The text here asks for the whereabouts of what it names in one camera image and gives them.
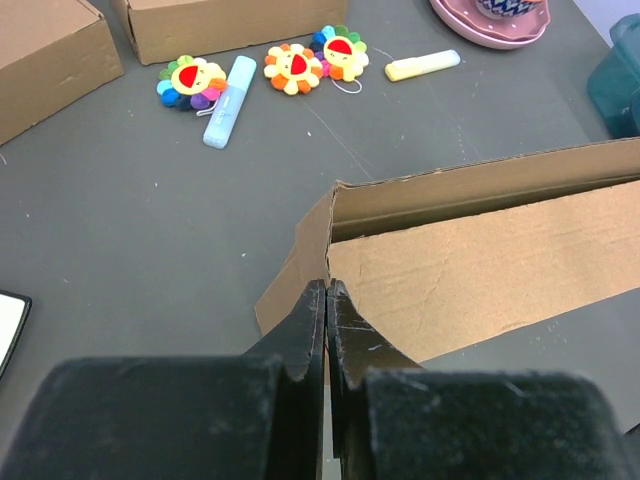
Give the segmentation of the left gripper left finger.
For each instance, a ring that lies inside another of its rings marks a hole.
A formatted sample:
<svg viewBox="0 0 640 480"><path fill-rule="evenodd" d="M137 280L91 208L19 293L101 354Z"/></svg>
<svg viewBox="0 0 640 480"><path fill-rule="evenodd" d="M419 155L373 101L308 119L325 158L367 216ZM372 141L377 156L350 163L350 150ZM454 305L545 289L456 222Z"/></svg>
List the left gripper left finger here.
<svg viewBox="0 0 640 480"><path fill-rule="evenodd" d="M268 428L267 479L322 477L325 319L325 282L313 280L291 312L247 351L281 365Z"/></svg>

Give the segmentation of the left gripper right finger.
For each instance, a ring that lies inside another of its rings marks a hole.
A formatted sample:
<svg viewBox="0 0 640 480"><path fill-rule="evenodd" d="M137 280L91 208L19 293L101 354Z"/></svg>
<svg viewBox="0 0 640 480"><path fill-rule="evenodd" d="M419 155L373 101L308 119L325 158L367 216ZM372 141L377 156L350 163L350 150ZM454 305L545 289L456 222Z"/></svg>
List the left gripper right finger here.
<svg viewBox="0 0 640 480"><path fill-rule="evenodd" d="M344 479L376 477L363 386L372 369L417 368L357 310L345 283L332 280L326 297L328 360L331 390L333 455Z"/></svg>

